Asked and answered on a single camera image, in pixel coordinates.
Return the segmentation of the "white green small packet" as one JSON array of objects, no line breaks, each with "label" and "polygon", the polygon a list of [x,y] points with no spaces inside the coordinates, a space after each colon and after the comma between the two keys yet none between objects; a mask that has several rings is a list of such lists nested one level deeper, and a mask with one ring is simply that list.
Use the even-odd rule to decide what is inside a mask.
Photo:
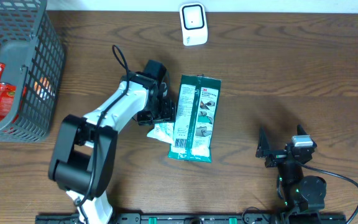
[{"label": "white green small packet", "polygon": [[154,128],[147,133],[147,137],[173,144],[173,129],[174,123],[157,123],[154,124]]}]

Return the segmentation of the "green 3M glove package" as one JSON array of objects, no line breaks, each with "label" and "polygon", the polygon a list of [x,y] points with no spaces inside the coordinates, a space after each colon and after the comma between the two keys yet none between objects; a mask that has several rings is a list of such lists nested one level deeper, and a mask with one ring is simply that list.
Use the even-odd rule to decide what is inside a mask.
[{"label": "green 3M glove package", "polygon": [[204,76],[181,77],[168,158],[212,162],[211,141],[220,91],[221,80]]}]

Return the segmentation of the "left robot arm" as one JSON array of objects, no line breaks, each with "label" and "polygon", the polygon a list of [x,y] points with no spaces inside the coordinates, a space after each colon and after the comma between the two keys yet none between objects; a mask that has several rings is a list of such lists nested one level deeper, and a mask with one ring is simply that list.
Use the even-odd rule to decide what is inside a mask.
[{"label": "left robot arm", "polygon": [[83,116],[67,115],[58,132],[48,177],[72,199],[82,223],[110,223],[106,189],[112,177],[118,135],[134,119],[140,126],[172,122],[166,67],[149,60],[141,72],[127,71],[117,90]]}]

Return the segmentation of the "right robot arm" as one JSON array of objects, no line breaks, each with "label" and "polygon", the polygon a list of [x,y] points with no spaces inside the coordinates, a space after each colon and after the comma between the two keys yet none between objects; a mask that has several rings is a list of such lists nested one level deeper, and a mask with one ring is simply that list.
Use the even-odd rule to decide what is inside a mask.
[{"label": "right robot arm", "polygon": [[312,160],[316,143],[297,126],[297,134],[282,150],[270,147],[263,129],[255,156],[265,159],[265,167],[278,169],[279,190],[287,203],[286,208],[270,218],[270,223],[321,223],[319,211],[325,207],[326,181],[315,175],[305,176],[302,166]]}]

